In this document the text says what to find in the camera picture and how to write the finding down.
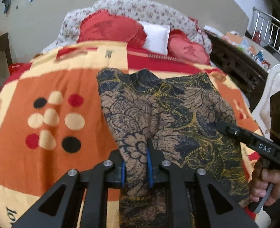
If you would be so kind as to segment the right hand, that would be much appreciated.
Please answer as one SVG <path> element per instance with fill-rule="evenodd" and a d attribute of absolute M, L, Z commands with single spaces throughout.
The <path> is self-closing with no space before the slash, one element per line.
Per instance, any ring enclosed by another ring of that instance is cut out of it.
<path fill-rule="evenodd" d="M 273 184 L 273 189 L 265 202 L 266 206 L 271 206 L 280 199 L 280 170 L 265 168 L 260 158 L 255 163 L 249 182 L 250 201 L 258 202 L 260 198 L 265 197 L 269 183 Z"/>

